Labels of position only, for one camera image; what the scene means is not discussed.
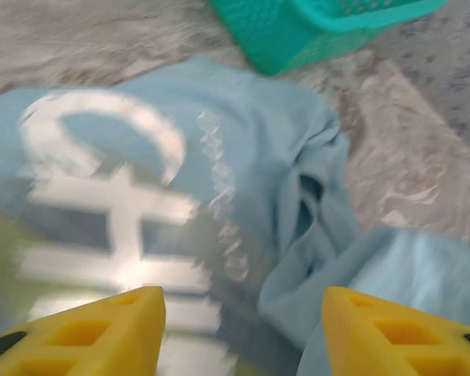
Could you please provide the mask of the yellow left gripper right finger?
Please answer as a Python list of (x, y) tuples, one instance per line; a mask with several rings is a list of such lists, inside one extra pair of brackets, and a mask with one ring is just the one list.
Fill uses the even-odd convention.
[(324, 291), (333, 375), (470, 376), (470, 327), (345, 287)]

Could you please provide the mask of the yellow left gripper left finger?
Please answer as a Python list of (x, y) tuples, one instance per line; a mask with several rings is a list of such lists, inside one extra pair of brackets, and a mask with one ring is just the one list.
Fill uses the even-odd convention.
[(165, 331), (161, 287), (140, 287), (11, 328), (0, 375), (155, 375)]

